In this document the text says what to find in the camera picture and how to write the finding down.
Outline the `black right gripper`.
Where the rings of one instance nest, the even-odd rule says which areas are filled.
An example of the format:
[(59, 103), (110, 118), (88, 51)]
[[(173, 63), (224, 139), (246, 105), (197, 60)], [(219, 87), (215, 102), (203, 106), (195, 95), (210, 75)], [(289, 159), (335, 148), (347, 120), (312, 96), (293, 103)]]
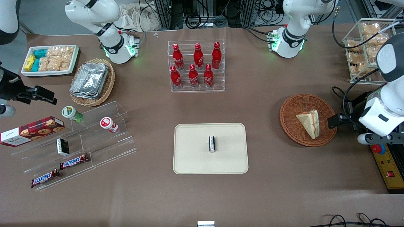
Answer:
[(23, 102), (23, 103), (31, 103), (31, 101), (42, 101), (48, 102), (52, 105), (57, 104), (57, 99), (54, 98), (54, 92), (45, 89), (42, 86), (34, 87), (33, 97), (31, 92), (27, 90), (30, 87), (27, 87), (22, 82), (22, 79), (19, 75), (4, 69), (1, 67), (1, 82), (0, 82), (0, 98), (7, 101), (15, 101), (15, 102)]

